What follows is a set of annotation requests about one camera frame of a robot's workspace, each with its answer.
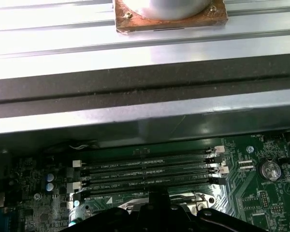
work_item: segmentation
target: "electronic component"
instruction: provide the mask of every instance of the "electronic component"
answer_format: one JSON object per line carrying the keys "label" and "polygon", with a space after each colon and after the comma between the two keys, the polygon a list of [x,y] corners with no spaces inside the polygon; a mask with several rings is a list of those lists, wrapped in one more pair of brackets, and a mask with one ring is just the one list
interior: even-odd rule
{"label": "electronic component", "polygon": [[48,183],[46,185],[46,191],[50,192],[50,191],[53,191],[54,190],[54,184],[53,183]]}
{"label": "electronic component", "polygon": [[54,174],[52,173],[47,174],[47,177],[46,177],[47,182],[52,182],[54,179],[55,179]]}
{"label": "electronic component", "polygon": [[73,167],[73,168],[79,168],[79,167],[82,167],[82,161],[81,161],[81,160],[73,160],[73,161],[72,161],[72,167]]}
{"label": "electronic component", "polygon": [[220,174],[228,174],[229,173],[229,167],[228,166],[218,167],[218,169],[219,169],[219,173]]}
{"label": "electronic component", "polygon": [[267,217],[265,213],[253,214],[252,222],[253,222],[253,225],[258,226],[261,229],[264,229],[266,231],[268,231],[269,229]]}
{"label": "electronic component", "polygon": [[[290,155],[283,138],[262,138],[244,135],[79,151],[65,158],[53,155],[51,164],[41,169],[35,158],[20,158],[11,169],[17,175],[8,181],[15,181],[11,193],[22,191],[8,193],[7,209],[24,223],[16,225],[24,231],[58,232],[104,209],[142,203],[149,186],[162,185],[171,201],[193,214],[213,207],[272,232],[290,232],[290,163],[276,162]],[[253,145],[252,153],[247,144]]]}
{"label": "electronic component", "polygon": [[266,191],[260,191],[259,195],[260,195],[260,201],[261,201],[262,207],[264,209],[268,208],[269,207],[269,202],[267,200]]}
{"label": "electronic component", "polygon": [[273,160],[263,160],[259,164],[259,170],[265,180],[276,181],[281,177],[281,169]]}

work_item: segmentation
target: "white connector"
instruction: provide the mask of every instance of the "white connector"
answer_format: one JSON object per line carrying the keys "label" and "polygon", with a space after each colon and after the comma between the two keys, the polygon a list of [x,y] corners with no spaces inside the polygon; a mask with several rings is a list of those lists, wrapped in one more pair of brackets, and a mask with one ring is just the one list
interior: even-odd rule
{"label": "white connector", "polygon": [[228,174],[229,173],[229,167],[224,166],[224,167],[218,167],[220,174]]}
{"label": "white connector", "polygon": [[72,167],[74,167],[74,168],[82,167],[82,161],[81,160],[73,160],[72,161]]}
{"label": "white connector", "polygon": [[215,152],[216,152],[217,154],[218,154],[218,153],[224,153],[224,152],[226,152],[226,149],[225,149],[224,146],[215,146],[214,149],[215,149]]}

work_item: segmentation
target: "silver metal bar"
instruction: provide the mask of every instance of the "silver metal bar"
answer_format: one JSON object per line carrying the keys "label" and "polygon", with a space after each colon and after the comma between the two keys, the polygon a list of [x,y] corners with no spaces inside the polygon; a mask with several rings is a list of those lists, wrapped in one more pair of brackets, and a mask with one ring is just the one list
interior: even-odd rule
{"label": "silver metal bar", "polygon": [[[77,5],[47,5],[36,9],[16,8],[0,10],[0,30],[53,27],[65,25],[115,25],[111,3]],[[290,10],[290,0],[263,0],[253,2],[227,1],[229,15],[255,14],[256,12],[276,13]]]}
{"label": "silver metal bar", "polygon": [[192,28],[171,31],[118,34],[113,26],[0,32],[0,58],[50,55],[65,52],[108,50],[215,40],[245,39],[251,35],[266,37],[290,34],[290,12],[230,17],[225,27]]}
{"label": "silver metal bar", "polygon": [[0,59],[0,79],[279,54],[290,54],[290,36],[180,43]]}
{"label": "silver metal bar", "polygon": [[240,94],[185,101],[0,118],[0,134],[105,123],[120,123],[171,116],[206,115],[290,106],[290,90]]}

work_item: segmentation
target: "green circuit board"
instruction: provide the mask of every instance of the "green circuit board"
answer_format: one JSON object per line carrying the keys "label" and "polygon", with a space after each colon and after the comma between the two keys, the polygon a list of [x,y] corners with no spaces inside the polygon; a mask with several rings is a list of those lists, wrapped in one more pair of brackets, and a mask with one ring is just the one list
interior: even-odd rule
{"label": "green circuit board", "polygon": [[[277,181],[262,179],[258,164],[264,158],[289,157],[283,136],[268,139],[263,135],[244,135],[229,138],[205,139],[158,145],[131,146],[88,152],[83,155],[94,159],[115,158],[130,154],[174,153],[224,145],[225,159],[230,173],[227,185],[181,186],[169,188],[170,194],[197,191],[215,196],[214,208],[271,232],[290,232],[290,164],[281,164],[282,175]],[[253,147],[249,153],[247,147]],[[74,217],[91,216],[95,211],[115,207],[146,193],[107,194],[94,196],[75,210]]]}
{"label": "green circuit board", "polygon": [[[201,162],[213,156],[205,151],[215,146],[224,146],[224,165],[229,167],[228,173],[220,176],[225,182],[220,185],[209,181],[208,164]],[[58,232],[77,218],[86,219],[147,197],[148,191],[138,189],[141,185],[161,184],[168,187],[170,195],[209,194],[216,199],[213,208],[221,212],[270,232],[290,232],[289,157],[282,134],[257,134],[44,157],[51,162],[20,158],[13,169],[23,189],[16,208],[22,229],[17,231]],[[288,161],[279,162],[281,158]],[[265,160],[279,165],[279,178],[274,181],[261,175],[260,164]],[[82,164],[72,167],[75,161]],[[50,173],[54,180],[46,181]],[[140,180],[139,175],[148,179]],[[67,186],[79,181],[84,184],[80,191],[69,192]],[[49,183],[52,191],[45,190]]]}

